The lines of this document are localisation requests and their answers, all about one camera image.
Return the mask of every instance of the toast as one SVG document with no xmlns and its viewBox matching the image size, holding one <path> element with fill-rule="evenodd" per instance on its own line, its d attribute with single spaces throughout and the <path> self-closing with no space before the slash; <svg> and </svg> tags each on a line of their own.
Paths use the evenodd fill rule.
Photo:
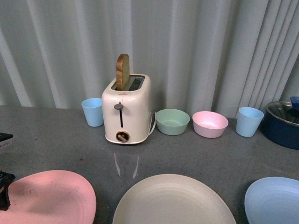
<svg viewBox="0 0 299 224">
<path fill-rule="evenodd" d="M 129 55 L 119 55 L 116 62 L 116 88 L 118 91 L 123 91 L 126 84 L 130 80 L 130 65 Z"/>
</svg>

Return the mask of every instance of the gray countertop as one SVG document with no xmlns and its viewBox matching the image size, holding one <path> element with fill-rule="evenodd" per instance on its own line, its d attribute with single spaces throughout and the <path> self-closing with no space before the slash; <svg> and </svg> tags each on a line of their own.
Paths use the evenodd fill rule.
<svg viewBox="0 0 299 224">
<path fill-rule="evenodd" d="M 0 152 L 0 169 L 16 180 L 55 169 L 82 175 L 97 197 L 96 224 L 112 223 L 118 202 L 140 180 L 185 175 L 214 190 L 236 222 L 247 224 L 247 188 L 268 176 L 299 180 L 299 150 L 279 146 L 259 130 L 241 137 L 235 126 L 236 120 L 229 119 L 216 139 L 197 135 L 192 122 L 178 136 L 155 128 L 143 143 L 121 146 L 105 139 L 104 126 L 89 127 L 82 110 L 0 106 L 0 132 L 14 135 L 14 146 Z"/>
</svg>

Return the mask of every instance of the green bowl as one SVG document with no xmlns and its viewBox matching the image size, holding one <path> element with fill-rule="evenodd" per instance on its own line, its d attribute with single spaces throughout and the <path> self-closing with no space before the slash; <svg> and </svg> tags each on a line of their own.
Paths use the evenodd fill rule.
<svg viewBox="0 0 299 224">
<path fill-rule="evenodd" d="M 156 113 L 156 124 L 163 134 L 182 134 L 190 121 L 190 117 L 184 111 L 177 109 L 164 109 Z"/>
</svg>

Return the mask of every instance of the pink plate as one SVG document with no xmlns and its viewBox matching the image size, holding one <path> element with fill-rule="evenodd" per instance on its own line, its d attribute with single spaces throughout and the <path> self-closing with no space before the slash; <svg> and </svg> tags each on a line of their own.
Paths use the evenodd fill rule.
<svg viewBox="0 0 299 224">
<path fill-rule="evenodd" d="M 5 224 L 92 224 L 96 197 L 91 184 L 65 170 L 26 176 L 8 188 L 10 207 L 0 211 Z"/>
</svg>

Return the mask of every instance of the blue cup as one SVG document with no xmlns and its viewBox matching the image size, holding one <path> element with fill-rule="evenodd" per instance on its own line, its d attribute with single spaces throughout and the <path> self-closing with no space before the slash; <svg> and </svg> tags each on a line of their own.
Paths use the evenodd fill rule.
<svg viewBox="0 0 299 224">
<path fill-rule="evenodd" d="M 263 112 L 252 107 L 241 107 L 236 131 L 243 137 L 252 137 L 263 119 Z"/>
<path fill-rule="evenodd" d="M 98 127 L 104 123 L 102 99 L 90 98 L 82 102 L 82 108 L 86 121 L 91 127 Z"/>
</svg>

